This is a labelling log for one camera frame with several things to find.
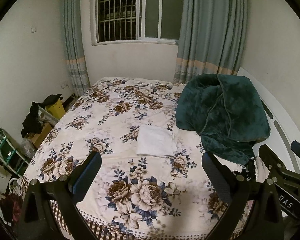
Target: cardboard box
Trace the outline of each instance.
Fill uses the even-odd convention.
[[[52,130],[51,125],[46,122],[44,124],[44,127],[42,128],[41,133],[36,133],[29,139],[31,139],[33,145],[38,149],[51,130]]]

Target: floral bedspread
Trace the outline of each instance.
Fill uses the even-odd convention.
[[[47,136],[23,185],[33,178],[46,182],[69,175],[91,151],[98,151],[102,167],[77,207],[87,223],[102,225],[99,237],[204,239],[226,204],[201,166],[200,137],[175,126],[175,107],[183,88],[145,79],[101,79]],[[140,124],[172,130],[178,152],[163,158],[137,156]],[[221,162],[231,170],[241,169]],[[248,212],[247,206],[234,236]]]

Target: window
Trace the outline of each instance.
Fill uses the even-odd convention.
[[[183,0],[91,0],[91,5],[93,45],[179,39]]]

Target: striped curtain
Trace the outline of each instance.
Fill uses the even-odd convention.
[[[61,18],[72,87],[76,96],[82,96],[90,87],[90,82],[82,44],[80,0],[62,0]]]
[[[184,0],[174,82],[237,74],[246,26],[247,0]]]

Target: glass pane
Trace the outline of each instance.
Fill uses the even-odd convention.
[[[183,0],[162,0],[162,39],[179,39],[182,8]]]
[[[98,0],[99,42],[135,39],[135,25],[136,0]]]
[[[140,0],[140,11],[139,11],[139,37],[141,37],[141,19],[142,19],[142,0]]]
[[[145,37],[158,37],[159,0],[146,0]]]

